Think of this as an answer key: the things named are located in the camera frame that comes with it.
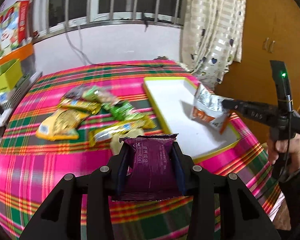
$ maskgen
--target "curtain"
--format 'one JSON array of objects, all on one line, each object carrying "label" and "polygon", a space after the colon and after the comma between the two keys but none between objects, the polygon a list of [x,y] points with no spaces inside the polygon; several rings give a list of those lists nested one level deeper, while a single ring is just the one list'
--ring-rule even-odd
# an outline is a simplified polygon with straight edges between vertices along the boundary
[{"label": "curtain", "polygon": [[208,88],[241,62],[246,0],[187,0],[181,66]]}]

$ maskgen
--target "purple snack package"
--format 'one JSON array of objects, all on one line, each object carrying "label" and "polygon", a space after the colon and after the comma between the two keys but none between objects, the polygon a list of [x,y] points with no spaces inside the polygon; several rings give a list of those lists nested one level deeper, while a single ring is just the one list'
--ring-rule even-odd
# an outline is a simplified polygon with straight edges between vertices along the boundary
[{"label": "purple snack package", "polygon": [[120,196],[113,200],[150,201],[181,196],[169,152],[177,134],[120,138],[133,150],[131,173]]}]

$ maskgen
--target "wardrobe handle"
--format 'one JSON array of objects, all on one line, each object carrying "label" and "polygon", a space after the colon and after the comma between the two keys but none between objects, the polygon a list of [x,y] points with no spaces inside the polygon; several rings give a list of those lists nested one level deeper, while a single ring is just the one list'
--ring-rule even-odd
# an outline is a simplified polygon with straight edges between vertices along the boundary
[{"label": "wardrobe handle", "polygon": [[266,41],[263,43],[263,49],[265,49],[265,50],[267,50],[269,39],[270,38],[266,38]]},{"label": "wardrobe handle", "polygon": [[275,44],[275,41],[272,41],[271,45],[270,45],[270,53],[273,53],[273,46]]}]

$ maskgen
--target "plaid tablecloth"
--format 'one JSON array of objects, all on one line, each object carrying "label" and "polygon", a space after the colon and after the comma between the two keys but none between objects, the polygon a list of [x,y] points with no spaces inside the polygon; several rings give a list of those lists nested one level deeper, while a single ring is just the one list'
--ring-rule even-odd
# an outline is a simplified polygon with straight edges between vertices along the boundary
[{"label": "plaid tablecloth", "polygon": [[[157,127],[146,134],[159,134],[161,127],[142,88],[143,78],[149,76],[185,76],[198,83],[172,61],[133,61],[49,74],[32,87],[15,110],[0,147],[0,224],[12,239],[18,239],[31,216],[65,174],[89,174],[106,165],[112,156],[108,143],[98,148],[88,146],[87,135],[91,129],[115,122],[104,111],[82,123],[78,140],[50,142],[35,137],[39,124],[57,109],[64,93],[80,84],[106,87],[154,119]],[[258,196],[273,183],[271,165],[260,143],[241,119],[234,114],[231,123],[241,135],[239,143],[199,164],[215,174],[237,173]],[[260,200],[267,213],[279,193],[277,185]],[[146,203],[110,202],[115,239],[185,239],[191,206],[191,197]],[[82,201],[81,225],[82,239],[86,239],[86,198]],[[219,229],[220,209],[216,195],[216,239],[219,238]]]}]

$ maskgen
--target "wooden wardrobe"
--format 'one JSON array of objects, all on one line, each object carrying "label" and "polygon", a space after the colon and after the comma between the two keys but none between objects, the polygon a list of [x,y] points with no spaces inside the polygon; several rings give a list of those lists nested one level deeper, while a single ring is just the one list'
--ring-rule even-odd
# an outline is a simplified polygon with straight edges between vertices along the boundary
[{"label": "wooden wardrobe", "polygon": [[[300,8],[294,0],[247,0],[242,61],[233,62],[215,93],[225,97],[277,104],[270,60],[284,61],[294,108],[300,107]],[[242,118],[260,143],[269,128]]]}]

